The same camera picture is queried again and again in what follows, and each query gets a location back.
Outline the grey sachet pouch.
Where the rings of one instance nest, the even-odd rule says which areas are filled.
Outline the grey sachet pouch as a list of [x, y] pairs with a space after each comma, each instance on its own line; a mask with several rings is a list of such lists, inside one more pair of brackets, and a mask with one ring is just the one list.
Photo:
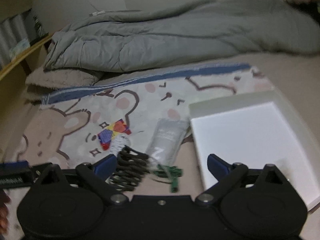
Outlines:
[[157, 122], [146, 150], [151, 170], [156, 170], [158, 165], [172, 166], [174, 164], [188, 127], [189, 122], [187, 121], [160, 119]]

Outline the cartoon bear print cloth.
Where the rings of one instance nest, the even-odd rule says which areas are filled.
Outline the cartoon bear print cloth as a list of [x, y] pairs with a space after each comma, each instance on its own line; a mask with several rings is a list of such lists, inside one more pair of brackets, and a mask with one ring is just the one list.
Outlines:
[[31, 165], [51, 162], [62, 168], [95, 163], [116, 149], [104, 150], [98, 135], [123, 120], [131, 134], [122, 144], [145, 152], [160, 120], [176, 125], [165, 148], [180, 148], [170, 157], [183, 170], [179, 194], [198, 195], [203, 187], [191, 129], [189, 105], [236, 94], [267, 91], [269, 79], [245, 63], [202, 63], [121, 75], [95, 87], [61, 90], [58, 98], [32, 108], [12, 135], [7, 161]]

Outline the beige fuzzy pillow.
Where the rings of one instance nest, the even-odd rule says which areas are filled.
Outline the beige fuzzy pillow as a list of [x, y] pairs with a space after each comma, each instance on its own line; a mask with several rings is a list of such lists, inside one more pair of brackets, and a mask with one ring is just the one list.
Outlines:
[[27, 76], [22, 95], [29, 101], [41, 101], [43, 96], [59, 89], [94, 85], [102, 75], [93, 70], [69, 68], [44, 71], [40, 67]]

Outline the white shallow box tray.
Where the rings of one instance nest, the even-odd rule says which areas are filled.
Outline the white shallow box tray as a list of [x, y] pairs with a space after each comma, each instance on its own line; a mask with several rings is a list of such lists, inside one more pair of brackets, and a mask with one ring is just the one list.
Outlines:
[[319, 204], [319, 143], [278, 91], [193, 103], [189, 112], [205, 189], [217, 182], [207, 167], [208, 156], [215, 154], [250, 168], [277, 165], [309, 210]]

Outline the grey quilted duvet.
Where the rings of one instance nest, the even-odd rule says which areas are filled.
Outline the grey quilted duvet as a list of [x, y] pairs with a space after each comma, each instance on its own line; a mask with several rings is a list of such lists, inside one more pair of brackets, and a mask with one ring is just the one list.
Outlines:
[[202, 0], [106, 12], [57, 31], [44, 70], [124, 73], [244, 53], [319, 52], [319, 25], [279, 0]]

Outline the dark glass bottle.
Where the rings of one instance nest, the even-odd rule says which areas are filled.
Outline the dark glass bottle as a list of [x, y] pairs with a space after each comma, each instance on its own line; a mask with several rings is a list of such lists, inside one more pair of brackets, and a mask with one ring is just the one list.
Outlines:
[[40, 22], [39, 18], [36, 16], [33, 10], [31, 11], [31, 14], [34, 21], [34, 30], [35, 30], [35, 38], [33, 39], [33, 42], [36, 43], [41, 39], [47, 37], [48, 33], [44, 30], [42, 23]]

